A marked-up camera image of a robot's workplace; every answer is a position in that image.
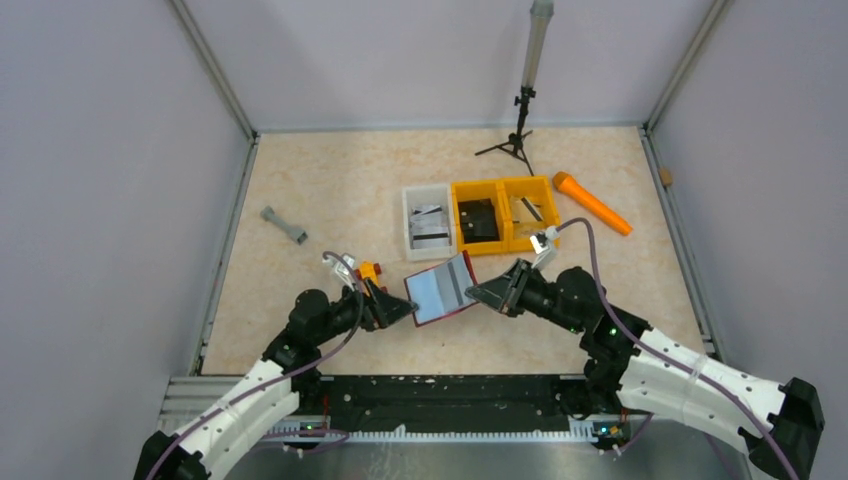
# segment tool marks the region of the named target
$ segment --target black linear rail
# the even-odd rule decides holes
[[[322,377],[295,414],[328,414],[347,431],[444,433],[565,431],[568,414],[621,411],[614,395],[589,398],[577,376],[340,375]]]

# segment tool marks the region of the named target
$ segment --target black object in bin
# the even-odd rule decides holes
[[[498,219],[489,199],[459,202],[459,228],[465,243],[497,242]]]

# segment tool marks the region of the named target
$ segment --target small wooden block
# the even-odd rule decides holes
[[[671,170],[666,167],[660,167],[659,174],[660,185],[666,188],[670,187],[672,182],[674,181],[674,178],[671,176]]]

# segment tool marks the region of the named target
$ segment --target white connector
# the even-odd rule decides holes
[[[356,258],[354,258],[353,255],[343,253],[342,259],[344,259],[345,263],[347,263],[351,269],[356,268]],[[341,280],[342,285],[347,285],[350,288],[354,288],[356,280],[350,276],[350,273],[348,273],[348,270],[344,267],[344,265],[341,264],[341,262],[339,262],[333,257],[324,258],[321,260],[321,262],[324,265],[328,265],[332,269],[333,275],[339,280]]]
[[[530,237],[530,244],[533,245],[533,251],[536,252],[533,268],[542,270],[556,257],[554,240],[557,238],[559,238],[559,231],[553,225],[544,232],[539,232]]]

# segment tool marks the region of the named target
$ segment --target gray dumbbell-shaped object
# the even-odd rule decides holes
[[[271,222],[274,225],[280,227],[280,230],[286,232],[286,234],[295,241],[298,245],[305,242],[308,238],[306,235],[306,230],[296,226],[289,225],[282,218],[278,217],[276,213],[274,213],[274,209],[270,206],[267,206],[262,209],[262,212],[259,214],[265,219],[266,222]]]

